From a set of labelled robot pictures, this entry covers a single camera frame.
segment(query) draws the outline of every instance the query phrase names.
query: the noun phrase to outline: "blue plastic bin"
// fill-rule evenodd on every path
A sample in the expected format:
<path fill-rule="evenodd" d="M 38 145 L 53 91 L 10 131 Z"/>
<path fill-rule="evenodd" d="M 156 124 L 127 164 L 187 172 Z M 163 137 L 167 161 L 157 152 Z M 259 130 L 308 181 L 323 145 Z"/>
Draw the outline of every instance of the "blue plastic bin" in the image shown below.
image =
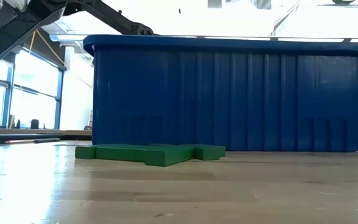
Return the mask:
<path fill-rule="evenodd" d="M 358 44 L 92 35 L 93 144 L 358 151 Z"/>

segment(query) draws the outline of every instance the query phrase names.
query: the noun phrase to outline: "bin rim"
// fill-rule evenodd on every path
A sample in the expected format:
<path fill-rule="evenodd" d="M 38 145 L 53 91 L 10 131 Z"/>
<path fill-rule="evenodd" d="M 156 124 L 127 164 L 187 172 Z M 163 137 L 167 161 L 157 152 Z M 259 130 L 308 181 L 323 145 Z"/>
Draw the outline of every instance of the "bin rim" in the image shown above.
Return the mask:
<path fill-rule="evenodd" d="M 281 40 L 199 39 L 159 35 L 89 35 L 84 49 L 94 56 L 94 46 L 147 47 L 182 50 L 232 50 L 233 53 L 295 54 L 358 57 L 358 43 L 295 42 Z"/>

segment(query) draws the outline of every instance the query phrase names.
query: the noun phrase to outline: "wooden table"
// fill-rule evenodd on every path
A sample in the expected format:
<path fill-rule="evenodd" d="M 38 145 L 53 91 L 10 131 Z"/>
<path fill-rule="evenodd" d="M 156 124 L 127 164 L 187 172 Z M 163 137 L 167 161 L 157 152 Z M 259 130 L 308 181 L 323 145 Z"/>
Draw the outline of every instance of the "wooden table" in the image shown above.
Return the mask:
<path fill-rule="evenodd" d="M 358 152 L 229 152 L 170 167 L 0 146 L 0 223 L 358 223 Z"/>

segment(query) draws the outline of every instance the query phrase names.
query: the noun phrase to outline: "wooden tabletop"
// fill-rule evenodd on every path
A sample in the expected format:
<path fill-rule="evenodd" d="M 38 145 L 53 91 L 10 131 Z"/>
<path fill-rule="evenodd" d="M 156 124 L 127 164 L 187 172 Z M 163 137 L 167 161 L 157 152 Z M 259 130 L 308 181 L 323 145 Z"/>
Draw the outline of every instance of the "wooden tabletop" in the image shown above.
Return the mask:
<path fill-rule="evenodd" d="M 0 146 L 0 223 L 358 223 L 358 152 L 229 152 L 170 167 Z"/>

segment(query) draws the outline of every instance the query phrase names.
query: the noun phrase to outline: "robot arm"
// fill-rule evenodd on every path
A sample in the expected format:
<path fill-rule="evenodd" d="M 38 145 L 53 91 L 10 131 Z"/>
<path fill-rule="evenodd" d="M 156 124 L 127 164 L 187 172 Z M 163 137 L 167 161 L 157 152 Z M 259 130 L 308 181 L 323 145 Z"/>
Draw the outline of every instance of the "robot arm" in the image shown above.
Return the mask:
<path fill-rule="evenodd" d="M 124 35 L 154 35 L 149 27 L 130 21 L 101 0 L 31 0 L 25 9 L 0 27 L 0 59 L 36 29 L 80 11 L 89 12 Z"/>

